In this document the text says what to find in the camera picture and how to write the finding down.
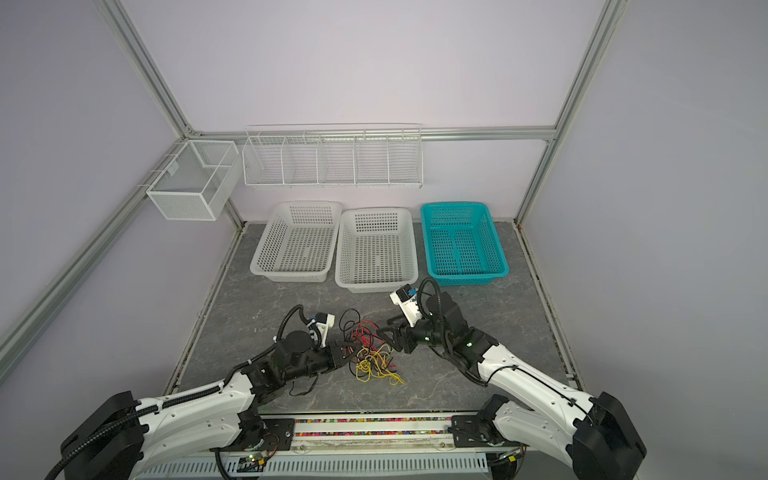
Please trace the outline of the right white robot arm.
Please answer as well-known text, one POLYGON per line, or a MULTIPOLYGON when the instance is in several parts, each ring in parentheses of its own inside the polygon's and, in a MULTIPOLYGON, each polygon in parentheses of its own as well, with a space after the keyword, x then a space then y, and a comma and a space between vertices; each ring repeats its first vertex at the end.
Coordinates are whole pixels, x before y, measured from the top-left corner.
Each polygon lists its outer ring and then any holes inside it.
POLYGON ((500 389, 482 414, 493 432, 561 461, 580 479, 636 477, 647 448, 615 396, 593 396, 534 368, 471 326, 446 292, 421 299, 406 285, 390 299, 401 311, 386 326, 395 350, 427 345, 471 382, 500 389))

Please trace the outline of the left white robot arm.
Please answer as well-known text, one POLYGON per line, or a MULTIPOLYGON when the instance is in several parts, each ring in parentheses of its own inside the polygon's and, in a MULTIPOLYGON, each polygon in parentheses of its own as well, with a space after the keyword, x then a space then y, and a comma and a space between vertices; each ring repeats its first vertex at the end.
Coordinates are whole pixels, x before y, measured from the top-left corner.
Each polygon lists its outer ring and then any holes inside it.
POLYGON ((173 395, 110 397, 61 445, 50 479, 133 479, 204 450, 243 451, 280 444, 259 414, 288 386, 334 371, 350 360, 348 342, 317 343, 293 331, 224 379, 173 395))

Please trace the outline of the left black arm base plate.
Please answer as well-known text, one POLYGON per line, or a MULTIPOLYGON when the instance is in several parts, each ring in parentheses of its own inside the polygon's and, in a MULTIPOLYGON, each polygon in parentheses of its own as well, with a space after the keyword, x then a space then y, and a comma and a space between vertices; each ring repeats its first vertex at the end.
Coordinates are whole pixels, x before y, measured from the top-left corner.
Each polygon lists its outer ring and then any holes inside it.
POLYGON ((228 451, 287 451, 291 448, 295 420, 288 417, 266 418, 245 427, 228 451))

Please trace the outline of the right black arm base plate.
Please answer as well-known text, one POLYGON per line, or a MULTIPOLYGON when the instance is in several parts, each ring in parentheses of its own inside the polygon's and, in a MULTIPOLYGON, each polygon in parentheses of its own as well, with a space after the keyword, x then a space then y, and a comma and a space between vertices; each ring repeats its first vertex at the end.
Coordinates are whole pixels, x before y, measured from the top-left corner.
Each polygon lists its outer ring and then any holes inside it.
POLYGON ((509 444, 492 422, 479 414, 452 416, 447 431, 454 445, 459 448, 501 447, 509 444))

